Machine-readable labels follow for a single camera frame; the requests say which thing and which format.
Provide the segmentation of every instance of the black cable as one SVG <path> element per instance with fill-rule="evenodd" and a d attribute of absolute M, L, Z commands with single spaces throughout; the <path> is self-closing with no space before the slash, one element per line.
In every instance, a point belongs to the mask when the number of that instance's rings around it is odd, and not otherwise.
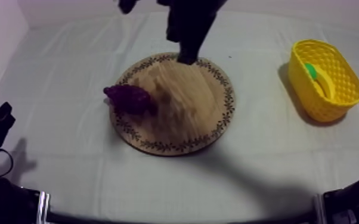
<path fill-rule="evenodd" d="M 12 171 L 12 169 L 14 167 L 14 159 L 13 159 L 12 155 L 8 151 L 0 148 L 0 152 L 6 153 L 8 155 L 8 158 L 10 159 L 10 168 L 7 170 L 7 172 L 0 175 L 0 178 L 2 178 L 3 176 L 9 174 Z"/>

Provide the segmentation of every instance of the white table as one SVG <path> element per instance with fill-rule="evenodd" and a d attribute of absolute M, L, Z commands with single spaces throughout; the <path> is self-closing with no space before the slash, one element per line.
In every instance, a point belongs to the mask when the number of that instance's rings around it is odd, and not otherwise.
<path fill-rule="evenodd" d="M 284 87 L 291 46 L 334 44 L 359 76 L 359 32 L 262 14 L 221 12 L 201 57 L 236 92 L 234 119 L 210 149 L 153 157 L 114 134 L 102 89 L 158 52 L 166 13 L 135 14 L 33 29 L 0 82 L 0 105 L 17 121 L 4 148 L 20 152 L 10 178 L 52 195 L 71 214 L 143 222 L 240 221 L 309 205 L 311 196 L 359 178 L 359 104 L 340 123 L 315 126 Z M 0 155 L 0 166 L 7 158 Z"/>

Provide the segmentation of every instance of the yellow banana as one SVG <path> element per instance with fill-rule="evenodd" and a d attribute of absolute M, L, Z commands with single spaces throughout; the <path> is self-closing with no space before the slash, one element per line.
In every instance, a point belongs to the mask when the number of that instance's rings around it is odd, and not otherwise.
<path fill-rule="evenodd" d="M 325 96 L 328 99 L 333 99 L 334 95 L 335 95 L 335 85 L 333 83 L 333 80 L 327 74 L 327 72 L 325 72 L 319 66 L 315 66 L 314 68 L 315 68 L 316 74 L 317 74 L 315 81 L 318 82 L 318 84 L 320 84 Z"/>

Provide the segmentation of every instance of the toy fruit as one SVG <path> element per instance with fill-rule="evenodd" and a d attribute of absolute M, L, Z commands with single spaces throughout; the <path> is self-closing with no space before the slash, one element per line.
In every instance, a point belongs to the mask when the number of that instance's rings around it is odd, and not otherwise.
<path fill-rule="evenodd" d="M 312 79 L 315 81 L 314 86 L 318 90 L 318 93 L 328 99 L 333 99 L 335 94 L 335 85 L 331 77 L 319 66 L 313 66 L 312 64 L 306 63 Z"/>
<path fill-rule="evenodd" d="M 131 85 L 115 85 L 103 89 L 110 103 L 120 111 L 131 115 L 142 115 L 146 111 L 155 113 L 150 94 L 141 87 Z"/>

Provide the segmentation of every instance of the grape cluster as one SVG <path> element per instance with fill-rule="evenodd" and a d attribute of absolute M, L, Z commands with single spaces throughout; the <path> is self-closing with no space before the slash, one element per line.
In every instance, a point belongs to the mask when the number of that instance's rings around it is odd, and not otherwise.
<path fill-rule="evenodd" d="M 141 87 L 115 85 L 104 88 L 103 92 L 116 109 L 128 114 L 142 115 L 154 109 L 150 94 Z"/>

